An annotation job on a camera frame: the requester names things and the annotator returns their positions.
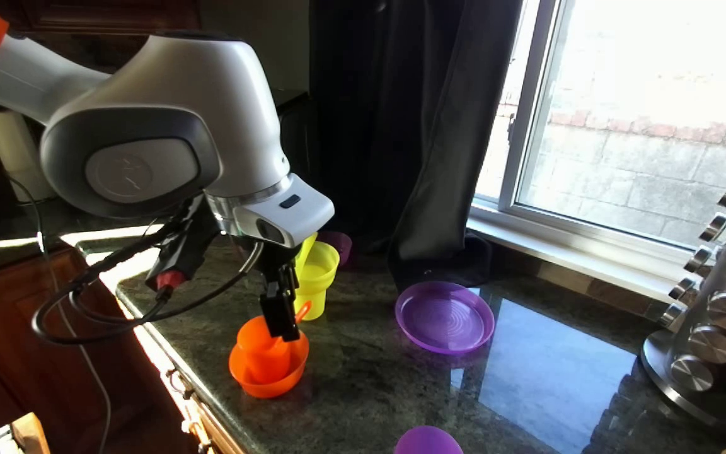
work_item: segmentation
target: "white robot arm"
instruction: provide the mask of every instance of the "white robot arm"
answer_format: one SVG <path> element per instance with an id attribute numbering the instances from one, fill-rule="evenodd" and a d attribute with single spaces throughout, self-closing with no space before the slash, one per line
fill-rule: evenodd
<path id="1" fill-rule="evenodd" d="M 290 173 L 256 50 L 152 35 L 114 75 L 6 37 L 0 103 L 46 127 L 51 186 L 99 216 L 165 215 L 208 194 L 223 234 L 297 248 L 334 201 Z"/>

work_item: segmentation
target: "purple bowl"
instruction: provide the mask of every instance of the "purple bowl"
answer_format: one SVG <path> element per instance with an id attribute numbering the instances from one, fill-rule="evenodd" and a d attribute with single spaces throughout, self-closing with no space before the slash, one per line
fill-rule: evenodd
<path id="1" fill-rule="evenodd" d="M 399 437 L 393 454 L 464 454 L 464 450 L 440 426 L 413 426 Z"/>
<path id="2" fill-rule="evenodd" d="M 493 307 L 457 283 L 417 283 L 397 297 L 401 334 L 440 356 L 467 356 L 494 336 Z"/>

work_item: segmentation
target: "wall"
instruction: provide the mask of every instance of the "wall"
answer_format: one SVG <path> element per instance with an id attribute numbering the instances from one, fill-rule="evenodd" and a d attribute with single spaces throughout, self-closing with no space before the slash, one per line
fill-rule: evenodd
<path id="1" fill-rule="evenodd" d="M 205 31 L 253 42 L 278 98 L 311 86 L 311 0 L 201 0 Z"/>

